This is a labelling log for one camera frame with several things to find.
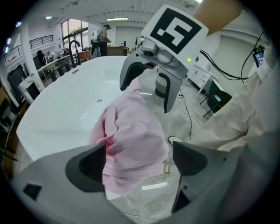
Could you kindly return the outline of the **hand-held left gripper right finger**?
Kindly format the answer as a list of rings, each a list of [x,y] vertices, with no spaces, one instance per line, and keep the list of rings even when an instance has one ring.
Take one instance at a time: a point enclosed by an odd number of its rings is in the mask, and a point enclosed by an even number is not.
[[[239,149],[226,152],[174,142],[179,186],[171,216],[157,224],[218,224],[219,206],[239,155]]]

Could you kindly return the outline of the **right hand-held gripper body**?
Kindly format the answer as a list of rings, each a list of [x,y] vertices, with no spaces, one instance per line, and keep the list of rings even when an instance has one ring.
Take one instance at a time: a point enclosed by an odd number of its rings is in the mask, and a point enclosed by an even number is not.
[[[208,29],[198,19],[175,7],[164,5],[143,28],[138,52],[142,70],[154,63],[169,77],[183,79],[207,37]]]

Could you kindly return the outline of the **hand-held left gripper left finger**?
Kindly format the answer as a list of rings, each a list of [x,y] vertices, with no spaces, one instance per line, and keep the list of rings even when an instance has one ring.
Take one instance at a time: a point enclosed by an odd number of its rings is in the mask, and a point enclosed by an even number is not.
[[[105,145],[44,156],[22,170],[11,187],[42,224],[135,224],[105,197]]]

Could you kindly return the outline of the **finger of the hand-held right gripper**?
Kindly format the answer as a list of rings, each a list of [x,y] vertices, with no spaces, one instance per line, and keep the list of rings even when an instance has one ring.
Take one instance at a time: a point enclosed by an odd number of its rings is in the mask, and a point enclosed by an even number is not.
[[[168,113],[171,111],[177,98],[177,94],[182,84],[182,79],[177,78],[170,73],[167,75],[164,73],[159,73],[159,76],[164,78],[167,82],[164,97],[164,113]]]
[[[124,91],[135,78],[139,77],[146,69],[153,69],[153,67],[153,62],[149,62],[138,53],[128,56],[120,74],[120,90]]]

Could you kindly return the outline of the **striped laundry basket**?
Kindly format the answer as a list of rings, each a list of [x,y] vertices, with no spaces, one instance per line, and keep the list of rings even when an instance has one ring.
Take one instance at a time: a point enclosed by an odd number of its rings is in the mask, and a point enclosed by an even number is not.
[[[155,94],[161,98],[165,98],[166,86],[167,81],[163,77],[160,77],[159,68],[157,68],[155,80]]]

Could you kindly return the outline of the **pink cloth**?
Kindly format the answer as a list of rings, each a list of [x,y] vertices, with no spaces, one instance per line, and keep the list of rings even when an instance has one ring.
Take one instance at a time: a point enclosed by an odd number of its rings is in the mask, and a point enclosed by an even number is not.
[[[144,179],[168,171],[163,129],[141,91],[136,78],[103,110],[89,136],[90,144],[105,144],[102,184],[108,200],[126,196]]]

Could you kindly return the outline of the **person's right forearm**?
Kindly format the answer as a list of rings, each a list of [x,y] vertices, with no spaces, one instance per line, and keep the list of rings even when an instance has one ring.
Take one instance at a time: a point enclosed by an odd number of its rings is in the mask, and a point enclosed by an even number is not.
[[[208,28],[207,35],[220,31],[239,17],[242,4],[238,0],[203,0],[192,16]]]

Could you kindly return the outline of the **white drawer cabinet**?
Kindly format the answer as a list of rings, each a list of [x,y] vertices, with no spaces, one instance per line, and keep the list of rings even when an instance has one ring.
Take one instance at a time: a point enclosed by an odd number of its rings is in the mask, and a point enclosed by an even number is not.
[[[204,91],[206,94],[209,92],[212,81],[218,81],[218,77],[215,74],[196,65],[193,65],[188,71],[186,79],[199,87],[199,93]]]

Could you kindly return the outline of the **person's left shoe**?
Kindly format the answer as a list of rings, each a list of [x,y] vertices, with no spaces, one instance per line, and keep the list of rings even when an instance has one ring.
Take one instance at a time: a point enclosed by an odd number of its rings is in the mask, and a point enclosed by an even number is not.
[[[172,164],[166,164],[164,163],[162,166],[162,171],[164,174],[170,174],[173,173],[176,170],[176,167]]]

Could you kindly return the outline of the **person's shoe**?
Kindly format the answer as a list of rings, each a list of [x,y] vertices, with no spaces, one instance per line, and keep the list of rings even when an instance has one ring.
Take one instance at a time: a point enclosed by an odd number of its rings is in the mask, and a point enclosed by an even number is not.
[[[182,139],[181,138],[178,138],[178,137],[175,137],[175,136],[170,136],[168,138],[168,142],[173,145],[174,142],[182,142]]]
[[[173,173],[176,170],[176,167],[172,164],[166,164],[164,163],[162,166],[162,171],[164,174],[170,174]]]

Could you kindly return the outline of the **person's right shoe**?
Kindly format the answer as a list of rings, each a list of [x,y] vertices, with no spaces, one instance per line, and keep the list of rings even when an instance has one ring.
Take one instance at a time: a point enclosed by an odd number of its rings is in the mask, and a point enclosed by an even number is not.
[[[182,142],[182,139],[181,138],[178,138],[178,137],[175,137],[175,136],[170,136],[168,138],[168,142],[173,145],[174,142]]]

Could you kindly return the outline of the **black round stool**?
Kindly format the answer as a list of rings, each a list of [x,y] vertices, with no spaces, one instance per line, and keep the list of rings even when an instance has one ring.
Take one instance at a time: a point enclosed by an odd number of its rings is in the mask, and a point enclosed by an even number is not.
[[[207,97],[200,103],[200,105],[208,99],[211,99],[214,102],[214,105],[210,107],[210,110],[204,114],[203,117],[208,115],[210,112],[216,113],[219,111],[232,99],[232,96],[225,91],[215,90],[212,94],[208,94]]]

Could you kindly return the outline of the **black gooseneck faucet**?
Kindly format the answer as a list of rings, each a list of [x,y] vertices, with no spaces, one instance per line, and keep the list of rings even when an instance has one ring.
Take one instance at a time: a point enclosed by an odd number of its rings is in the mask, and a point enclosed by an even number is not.
[[[72,40],[72,41],[69,43],[70,60],[71,60],[71,63],[72,63],[73,68],[76,68],[76,64],[75,64],[75,62],[74,62],[74,58],[73,58],[73,54],[72,54],[72,48],[71,48],[71,45],[72,45],[73,43],[75,43],[75,45],[76,45],[77,47],[80,47],[81,45],[80,45],[80,43],[79,43],[77,40]],[[76,53],[76,56],[77,56],[77,64],[78,64],[78,65],[81,65],[81,60],[80,60],[80,58],[79,58],[78,52]]]

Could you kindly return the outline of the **white rectangular bathtub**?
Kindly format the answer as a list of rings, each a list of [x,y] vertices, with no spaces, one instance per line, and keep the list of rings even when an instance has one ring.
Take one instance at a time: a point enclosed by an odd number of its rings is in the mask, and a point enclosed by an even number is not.
[[[102,111],[121,95],[125,56],[89,60],[52,82],[32,102],[17,136],[32,160],[88,145]]]

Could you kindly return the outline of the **white top metal table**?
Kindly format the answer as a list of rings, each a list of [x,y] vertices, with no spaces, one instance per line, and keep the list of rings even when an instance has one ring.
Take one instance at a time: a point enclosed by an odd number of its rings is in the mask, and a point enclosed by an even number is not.
[[[52,62],[42,66],[37,70],[40,77],[44,77],[46,79],[46,72],[50,70],[58,70],[59,67],[63,69],[66,68],[66,64],[71,64],[70,55],[61,57],[59,59],[53,60]]]

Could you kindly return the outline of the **small lit display device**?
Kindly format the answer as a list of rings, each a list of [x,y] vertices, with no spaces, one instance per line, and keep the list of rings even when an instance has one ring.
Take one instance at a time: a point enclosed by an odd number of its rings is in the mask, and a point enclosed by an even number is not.
[[[253,50],[253,58],[257,67],[260,67],[263,63],[264,49],[263,46],[259,45],[259,47],[254,48]]]

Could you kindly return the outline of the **white patterned cabinet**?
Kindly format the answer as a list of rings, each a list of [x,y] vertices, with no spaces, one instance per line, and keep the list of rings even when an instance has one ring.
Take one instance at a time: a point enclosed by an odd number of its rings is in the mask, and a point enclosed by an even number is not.
[[[24,96],[25,100],[31,105],[45,89],[45,86],[40,78],[31,74],[19,84],[18,89]]]

